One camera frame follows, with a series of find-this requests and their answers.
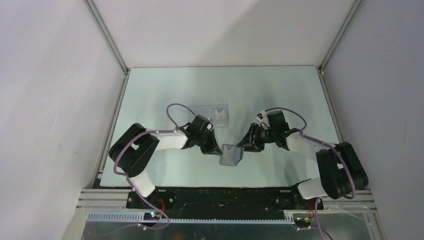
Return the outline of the clear acrylic card holder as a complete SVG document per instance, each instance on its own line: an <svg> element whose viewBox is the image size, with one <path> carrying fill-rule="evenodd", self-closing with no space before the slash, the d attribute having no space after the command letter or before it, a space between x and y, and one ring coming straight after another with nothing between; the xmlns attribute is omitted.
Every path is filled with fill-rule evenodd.
<svg viewBox="0 0 424 240"><path fill-rule="evenodd" d="M213 119L213 125L215 127L218 127L216 125L216 118L215 118L215 109L219 108L226 108L228 111L228 118L229 118L229 107L227 104L215 104L215 105L189 105L189 109L191 109L195 115L201 115L205 118L212 118Z"/></svg>

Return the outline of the blue card wallet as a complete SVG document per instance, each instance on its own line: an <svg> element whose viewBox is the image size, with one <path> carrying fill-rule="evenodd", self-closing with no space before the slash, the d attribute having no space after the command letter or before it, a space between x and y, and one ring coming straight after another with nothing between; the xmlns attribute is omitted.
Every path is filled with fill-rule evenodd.
<svg viewBox="0 0 424 240"><path fill-rule="evenodd" d="M242 147L223 144L222 154L220 156L219 164L222 166L236 167L238 163L243 159L244 149Z"/></svg>

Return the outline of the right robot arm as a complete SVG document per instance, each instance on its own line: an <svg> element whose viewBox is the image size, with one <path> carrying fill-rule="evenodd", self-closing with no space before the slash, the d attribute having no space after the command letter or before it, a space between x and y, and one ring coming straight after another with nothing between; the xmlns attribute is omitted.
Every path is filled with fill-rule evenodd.
<svg viewBox="0 0 424 240"><path fill-rule="evenodd" d="M307 121L299 113L302 127L291 127L284 107L262 110L237 147L247 153L262 153L267 145L282 150L283 159L309 160L316 164L316 177L306 178L290 186L290 202L304 209L321 198L354 199L359 190L369 184L369 178L351 143L328 142L306 134Z"/></svg>

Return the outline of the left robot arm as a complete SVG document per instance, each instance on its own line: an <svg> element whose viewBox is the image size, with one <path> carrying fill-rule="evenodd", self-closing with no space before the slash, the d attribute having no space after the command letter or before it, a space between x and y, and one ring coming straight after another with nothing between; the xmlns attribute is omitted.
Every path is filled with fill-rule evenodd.
<svg viewBox="0 0 424 240"><path fill-rule="evenodd" d="M145 208L153 208L158 202L147 166L153 154L168 149L185 150L198 146L204 155L222 155L213 123L202 115L197 115L183 126L170 130L147 129L139 123L131 125L110 147L108 156L113 160L113 172L123 176L133 191L139 195L138 201Z"/></svg>

